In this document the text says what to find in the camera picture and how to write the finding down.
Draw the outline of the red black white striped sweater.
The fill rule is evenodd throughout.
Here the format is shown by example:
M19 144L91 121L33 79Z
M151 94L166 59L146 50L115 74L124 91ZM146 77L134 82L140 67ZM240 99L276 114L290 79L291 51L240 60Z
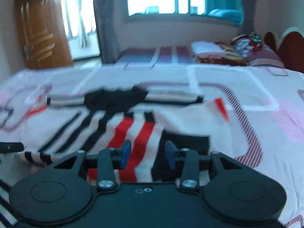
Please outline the red black white striped sweater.
M125 182L169 182L177 178L164 156L171 141L200 155L230 153L231 123L224 100L173 90L99 89L76 96L48 96L21 128L21 160L49 165L76 151L98 154L131 141L119 177Z

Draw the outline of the pink white patterned bedspread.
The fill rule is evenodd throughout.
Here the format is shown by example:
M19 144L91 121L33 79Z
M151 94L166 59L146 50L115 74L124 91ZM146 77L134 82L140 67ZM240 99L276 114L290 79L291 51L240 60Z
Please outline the pink white patterned bedspread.
M15 74L1 85L1 227L303 227L303 74Z

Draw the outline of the brown wooden door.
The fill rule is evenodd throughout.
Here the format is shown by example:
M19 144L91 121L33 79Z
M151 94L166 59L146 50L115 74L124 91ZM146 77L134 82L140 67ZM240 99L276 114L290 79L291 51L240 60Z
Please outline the brown wooden door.
M59 0L14 0L17 35L27 68L73 65Z

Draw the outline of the red yellow folded blanket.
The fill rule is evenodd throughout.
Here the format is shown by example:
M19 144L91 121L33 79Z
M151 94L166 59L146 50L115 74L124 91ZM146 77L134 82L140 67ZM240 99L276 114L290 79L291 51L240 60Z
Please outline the red yellow folded blanket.
M200 64L217 64L217 65L230 65L230 66L247 66L247 61L240 56L235 49L224 42L214 42L220 46L224 52L215 52L215 53L204 53L195 55L193 57L196 63Z

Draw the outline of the folded white towel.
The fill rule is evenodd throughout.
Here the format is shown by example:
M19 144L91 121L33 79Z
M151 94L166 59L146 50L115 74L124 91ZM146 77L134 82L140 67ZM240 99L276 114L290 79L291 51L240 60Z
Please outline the folded white towel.
M204 53L224 52L224 50L214 42L197 41L191 43L192 52L195 55Z

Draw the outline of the patterned red white pillow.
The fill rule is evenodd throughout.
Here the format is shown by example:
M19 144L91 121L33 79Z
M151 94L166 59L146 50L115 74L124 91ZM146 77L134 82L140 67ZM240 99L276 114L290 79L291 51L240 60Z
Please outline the patterned red white pillow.
M231 40L231 45L251 67L285 68L279 56L254 32L236 36Z

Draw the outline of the red heart-shaped headboard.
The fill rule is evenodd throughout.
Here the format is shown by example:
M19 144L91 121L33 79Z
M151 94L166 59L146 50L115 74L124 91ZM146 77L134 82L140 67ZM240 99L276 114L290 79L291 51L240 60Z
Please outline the red heart-shaped headboard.
M298 27L288 28L279 39L269 31L264 36L264 42L278 55L286 69L303 73L304 40Z

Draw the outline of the grey curtain left of window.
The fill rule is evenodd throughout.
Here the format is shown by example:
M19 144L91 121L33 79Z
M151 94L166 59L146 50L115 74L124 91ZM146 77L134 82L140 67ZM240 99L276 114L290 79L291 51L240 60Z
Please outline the grey curtain left of window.
M103 63L115 63L120 53L114 27L114 0L93 0Z

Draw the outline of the grey curtain of window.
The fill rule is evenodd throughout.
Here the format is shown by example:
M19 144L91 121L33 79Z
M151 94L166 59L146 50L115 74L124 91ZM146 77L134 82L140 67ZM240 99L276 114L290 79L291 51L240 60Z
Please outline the grey curtain of window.
M257 0L242 0L243 4L243 23L241 32L243 34L250 34L254 31L254 20L256 13Z
M103 63L115 63L120 53L114 27L114 0L93 0Z

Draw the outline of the teal curtain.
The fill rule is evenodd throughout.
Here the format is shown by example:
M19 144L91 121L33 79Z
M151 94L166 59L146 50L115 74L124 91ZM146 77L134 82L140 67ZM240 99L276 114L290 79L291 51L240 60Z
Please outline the teal curtain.
M242 0L205 0L206 15L230 21L241 27L244 21Z

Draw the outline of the white sheer balcony curtain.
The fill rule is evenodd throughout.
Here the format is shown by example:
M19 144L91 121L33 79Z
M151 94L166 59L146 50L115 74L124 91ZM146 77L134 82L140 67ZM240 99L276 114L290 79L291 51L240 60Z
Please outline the white sheer balcony curtain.
M79 26L78 26L78 44L81 49L88 47L87 42L87 34L85 32L85 25L83 23L83 17L81 14L82 11L82 0L76 0L76 5L78 8L78 19L79 19Z

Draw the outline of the grey curtain right of window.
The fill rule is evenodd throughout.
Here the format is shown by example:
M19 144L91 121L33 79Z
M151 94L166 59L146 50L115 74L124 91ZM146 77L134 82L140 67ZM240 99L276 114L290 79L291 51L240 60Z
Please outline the grey curtain right of window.
M257 0L242 0L243 4L243 23L241 32L243 34L250 34L254 31L254 20L256 13Z

